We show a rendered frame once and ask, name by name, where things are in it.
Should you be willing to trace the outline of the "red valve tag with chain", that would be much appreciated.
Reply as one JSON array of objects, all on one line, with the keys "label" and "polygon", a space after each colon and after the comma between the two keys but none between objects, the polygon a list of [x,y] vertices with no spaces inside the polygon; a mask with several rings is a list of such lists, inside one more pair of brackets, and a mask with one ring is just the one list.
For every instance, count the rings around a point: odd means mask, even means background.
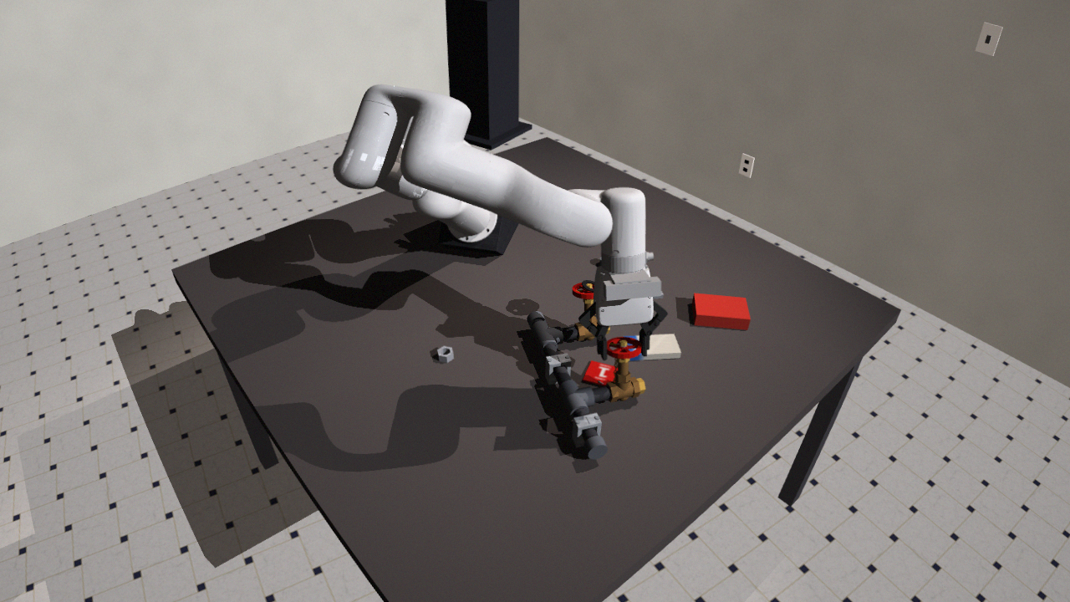
[{"label": "red valve tag with chain", "polygon": [[[615,359],[615,365],[618,365],[617,359]],[[615,380],[615,373],[618,372],[618,366],[603,365],[603,362],[595,362],[591,360],[588,369],[584,375],[583,381],[592,382],[592,384],[605,386],[605,382],[610,382]],[[614,372],[613,372],[614,370]],[[614,374],[614,375],[613,375]],[[613,379],[614,377],[614,379]]]}]

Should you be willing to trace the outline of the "red flat box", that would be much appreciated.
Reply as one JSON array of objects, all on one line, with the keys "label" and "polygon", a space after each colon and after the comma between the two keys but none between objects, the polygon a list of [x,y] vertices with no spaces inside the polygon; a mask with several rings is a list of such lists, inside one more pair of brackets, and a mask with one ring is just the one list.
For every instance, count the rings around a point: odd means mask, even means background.
[{"label": "red flat box", "polygon": [[746,298],[693,293],[693,325],[748,330],[750,314]]}]

